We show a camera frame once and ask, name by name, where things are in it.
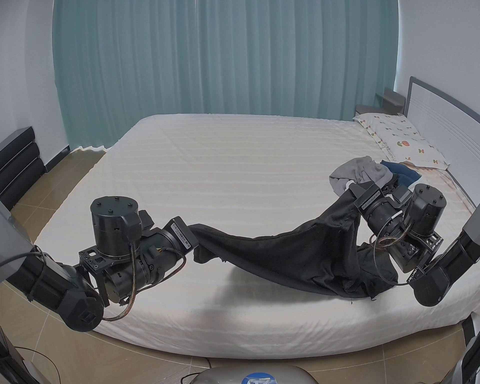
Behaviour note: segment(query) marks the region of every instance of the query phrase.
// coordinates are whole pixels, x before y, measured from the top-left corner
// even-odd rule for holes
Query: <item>teal curtain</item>
[[[397,0],[55,0],[71,147],[138,120],[241,113],[350,120],[393,87]]]

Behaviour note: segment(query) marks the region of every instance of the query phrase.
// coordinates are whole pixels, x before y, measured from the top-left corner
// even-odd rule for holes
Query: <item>floor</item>
[[[12,209],[32,240],[103,154],[91,150],[70,153]],[[63,384],[178,384],[184,375],[208,367],[202,357],[141,348],[96,332],[72,331],[55,313],[29,303],[8,283],[0,284],[0,325],[14,345],[50,357]],[[457,324],[418,332],[363,351],[283,362],[307,370],[319,383],[435,383],[454,366],[464,348],[462,327]],[[52,383],[58,383],[55,368],[47,359],[26,350],[21,354],[32,360]],[[228,359],[210,362],[214,367],[242,363]]]

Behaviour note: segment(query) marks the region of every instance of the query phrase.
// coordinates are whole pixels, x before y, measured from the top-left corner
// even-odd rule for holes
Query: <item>pillow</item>
[[[416,167],[447,169],[449,163],[403,115],[364,113],[353,118],[375,139],[388,159]]]

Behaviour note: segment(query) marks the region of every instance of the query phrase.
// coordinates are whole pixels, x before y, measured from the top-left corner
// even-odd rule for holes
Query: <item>white headboard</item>
[[[480,204],[480,115],[453,97],[410,77],[405,116],[444,155],[448,172]]]

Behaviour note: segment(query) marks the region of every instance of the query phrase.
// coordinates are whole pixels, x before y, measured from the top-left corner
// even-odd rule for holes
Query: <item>gray cloth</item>
[[[393,173],[382,165],[375,163],[370,156],[356,157],[342,164],[330,175],[330,185],[338,195],[343,195],[349,180],[355,183],[374,181],[380,188],[392,179]]]

